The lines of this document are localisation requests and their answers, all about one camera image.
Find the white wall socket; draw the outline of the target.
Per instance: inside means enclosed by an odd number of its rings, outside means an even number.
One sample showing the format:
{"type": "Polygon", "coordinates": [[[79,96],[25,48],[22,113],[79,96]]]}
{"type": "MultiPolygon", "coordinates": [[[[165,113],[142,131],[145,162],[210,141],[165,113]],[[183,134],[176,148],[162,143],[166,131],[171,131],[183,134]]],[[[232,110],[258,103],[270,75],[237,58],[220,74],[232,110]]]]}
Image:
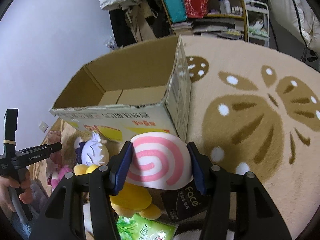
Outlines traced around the white wall socket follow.
{"type": "Polygon", "coordinates": [[[45,133],[45,132],[47,131],[47,129],[48,129],[48,125],[47,125],[44,121],[42,121],[42,122],[39,124],[39,129],[40,129],[43,133],[45,133]]]}

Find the beige hanging coat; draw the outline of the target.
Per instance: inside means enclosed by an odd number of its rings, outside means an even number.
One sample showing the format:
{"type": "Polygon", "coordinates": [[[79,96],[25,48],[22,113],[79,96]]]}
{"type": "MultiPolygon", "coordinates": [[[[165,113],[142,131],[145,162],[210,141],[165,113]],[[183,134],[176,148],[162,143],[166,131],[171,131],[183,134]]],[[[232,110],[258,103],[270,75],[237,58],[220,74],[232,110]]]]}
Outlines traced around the beige hanging coat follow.
{"type": "Polygon", "coordinates": [[[146,20],[149,17],[156,18],[157,16],[152,12],[146,0],[127,9],[126,23],[136,42],[156,39],[153,29],[146,20]]]}

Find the teal bag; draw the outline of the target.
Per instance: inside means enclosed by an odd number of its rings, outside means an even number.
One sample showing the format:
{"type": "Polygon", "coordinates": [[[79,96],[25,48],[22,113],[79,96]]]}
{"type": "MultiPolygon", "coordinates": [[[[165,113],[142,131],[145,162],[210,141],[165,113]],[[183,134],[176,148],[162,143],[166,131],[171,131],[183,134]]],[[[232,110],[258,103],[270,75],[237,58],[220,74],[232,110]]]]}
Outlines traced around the teal bag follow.
{"type": "Polygon", "coordinates": [[[187,19],[184,0],[164,0],[172,23],[184,22],[187,19]]]}

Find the white utility cart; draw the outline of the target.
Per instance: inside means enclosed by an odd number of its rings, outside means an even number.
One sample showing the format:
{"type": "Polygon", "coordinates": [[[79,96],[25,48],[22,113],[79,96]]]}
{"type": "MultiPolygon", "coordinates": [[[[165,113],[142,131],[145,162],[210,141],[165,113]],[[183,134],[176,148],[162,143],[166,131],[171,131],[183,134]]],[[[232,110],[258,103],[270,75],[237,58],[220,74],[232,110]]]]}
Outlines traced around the white utility cart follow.
{"type": "Polygon", "coordinates": [[[266,3],[248,0],[245,2],[247,40],[250,43],[269,47],[270,16],[266,3]]]}

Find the pink plush toy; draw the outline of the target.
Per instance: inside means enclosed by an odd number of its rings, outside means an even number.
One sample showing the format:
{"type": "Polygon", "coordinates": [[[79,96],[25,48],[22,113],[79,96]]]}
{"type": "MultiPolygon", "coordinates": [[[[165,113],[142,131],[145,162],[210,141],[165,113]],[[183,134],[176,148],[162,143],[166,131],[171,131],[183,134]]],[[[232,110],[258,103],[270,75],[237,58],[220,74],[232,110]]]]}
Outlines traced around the pink plush toy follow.
{"type": "MultiPolygon", "coordinates": [[[[47,135],[47,144],[53,144],[56,142],[61,142],[61,132],[50,131],[47,135]]],[[[63,165],[61,150],[52,153],[50,157],[46,159],[46,163],[47,185],[51,186],[52,191],[54,191],[64,175],[68,172],[72,172],[73,170],[68,165],[63,165]]]]}

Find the wooden bookshelf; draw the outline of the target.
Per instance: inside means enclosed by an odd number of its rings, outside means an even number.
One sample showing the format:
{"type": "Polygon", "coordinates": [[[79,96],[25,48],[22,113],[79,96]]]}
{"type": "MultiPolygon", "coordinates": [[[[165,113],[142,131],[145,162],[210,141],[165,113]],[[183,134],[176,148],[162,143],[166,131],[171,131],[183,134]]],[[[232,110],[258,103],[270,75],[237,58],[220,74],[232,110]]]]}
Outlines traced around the wooden bookshelf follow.
{"type": "Polygon", "coordinates": [[[199,35],[247,41],[247,20],[244,0],[209,0],[208,14],[203,18],[188,18],[172,23],[161,0],[169,23],[176,35],[199,35]]]}

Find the green tissue pack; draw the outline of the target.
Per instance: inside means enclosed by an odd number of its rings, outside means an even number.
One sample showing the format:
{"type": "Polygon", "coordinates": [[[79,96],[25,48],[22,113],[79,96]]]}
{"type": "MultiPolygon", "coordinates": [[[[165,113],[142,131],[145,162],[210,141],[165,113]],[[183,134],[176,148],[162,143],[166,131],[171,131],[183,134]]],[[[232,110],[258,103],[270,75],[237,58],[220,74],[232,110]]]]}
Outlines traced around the green tissue pack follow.
{"type": "Polygon", "coordinates": [[[117,229],[125,240],[171,240],[176,232],[174,225],[148,220],[138,214],[131,218],[119,216],[117,229]]]}

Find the pink swirl round plush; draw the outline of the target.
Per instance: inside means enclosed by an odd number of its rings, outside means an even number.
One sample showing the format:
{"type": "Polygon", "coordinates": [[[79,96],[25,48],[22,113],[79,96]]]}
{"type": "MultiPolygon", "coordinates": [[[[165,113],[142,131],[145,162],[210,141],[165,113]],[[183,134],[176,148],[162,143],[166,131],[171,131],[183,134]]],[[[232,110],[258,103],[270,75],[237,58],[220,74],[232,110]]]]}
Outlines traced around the pink swirl round plush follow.
{"type": "Polygon", "coordinates": [[[128,183],[159,190],[178,190],[192,181],[191,156],[179,137],[148,132],[131,139],[128,183]]]}

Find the open cardboard box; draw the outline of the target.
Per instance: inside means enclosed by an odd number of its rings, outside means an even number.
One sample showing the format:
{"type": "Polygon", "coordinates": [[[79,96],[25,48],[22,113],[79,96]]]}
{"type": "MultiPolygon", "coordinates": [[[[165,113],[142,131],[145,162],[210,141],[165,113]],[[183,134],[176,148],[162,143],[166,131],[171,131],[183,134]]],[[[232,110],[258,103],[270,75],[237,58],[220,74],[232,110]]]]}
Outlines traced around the open cardboard box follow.
{"type": "Polygon", "coordinates": [[[50,113],[75,129],[123,142],[147,132],[186,139],[191,81],[182,39],[117,49],[71,78],[50,113]]]}

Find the red gift bag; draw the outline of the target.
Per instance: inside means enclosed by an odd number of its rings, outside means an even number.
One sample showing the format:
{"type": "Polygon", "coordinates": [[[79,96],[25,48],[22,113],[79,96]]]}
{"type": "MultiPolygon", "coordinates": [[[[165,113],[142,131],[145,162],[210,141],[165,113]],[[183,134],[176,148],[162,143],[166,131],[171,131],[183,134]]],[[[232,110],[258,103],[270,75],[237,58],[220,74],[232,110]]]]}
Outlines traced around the red gift bag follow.
{"type": "Polygon", "coordinates": [[[209,0],[184,0],[185,12],[188,18],[203,18],[208,14],[209,0]]]}

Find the beige brown patterned rug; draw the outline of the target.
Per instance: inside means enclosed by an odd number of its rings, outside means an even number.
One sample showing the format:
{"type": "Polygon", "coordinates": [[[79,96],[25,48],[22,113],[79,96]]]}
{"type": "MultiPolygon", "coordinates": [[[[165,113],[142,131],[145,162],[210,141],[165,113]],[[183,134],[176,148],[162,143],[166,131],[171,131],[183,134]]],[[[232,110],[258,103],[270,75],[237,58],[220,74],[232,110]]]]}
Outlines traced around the beige brown patterned rug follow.
{"type": "MultiPolygon", "coordinates": [[[[256,44],[181,37],[191,81],[184,141],[226,171],[262,182],[293,239],[319,221],[319,72],[256,44]]],[[[92,132],[60,117],[62,161],[92,132]]]]}

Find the yellow duck plush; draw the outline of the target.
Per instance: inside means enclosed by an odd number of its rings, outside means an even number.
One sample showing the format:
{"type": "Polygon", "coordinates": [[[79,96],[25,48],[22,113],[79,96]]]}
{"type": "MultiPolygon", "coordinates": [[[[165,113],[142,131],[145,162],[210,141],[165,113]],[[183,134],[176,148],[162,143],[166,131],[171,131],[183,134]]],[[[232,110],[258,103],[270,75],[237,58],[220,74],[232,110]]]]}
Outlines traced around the yellow duck plush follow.
{"type": "MultiPolygon", "coordinates": [[[[74,167],[76,176],[91,173],[99,165],[85,165],[77,164],[74,167]]],[[[91,213],[88,203],[88,197],[84,197],[86,203],[84,204],[84,219],[86,222],[91,222],[91,213]]],[[[141,217],[148,220],[156,220],[161,216],[161,210],[152,203],[152,197],[148,190],[142,186],[137,186],[125,182],[123,189],[117,196],[110,196],[112,209],[117,215],[131,218],[134,214],[138,213],[141,217]]]]}

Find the white-haired chibi plush doll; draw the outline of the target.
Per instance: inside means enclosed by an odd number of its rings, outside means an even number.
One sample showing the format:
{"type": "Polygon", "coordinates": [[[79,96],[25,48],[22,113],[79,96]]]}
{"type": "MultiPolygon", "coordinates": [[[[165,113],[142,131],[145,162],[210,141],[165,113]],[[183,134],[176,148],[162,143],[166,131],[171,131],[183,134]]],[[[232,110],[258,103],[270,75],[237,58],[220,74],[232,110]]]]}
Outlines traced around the white-haired chibi plush doll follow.
{"type": "Polygon", "coordinates": [[[77,164],[101,166],[107,164],[110,159],[107,147],[96,132],[92,132],[91,138],[87,141],[83,141],[81,137],[77,137],[74,142],[74,149],[77,164]]]}

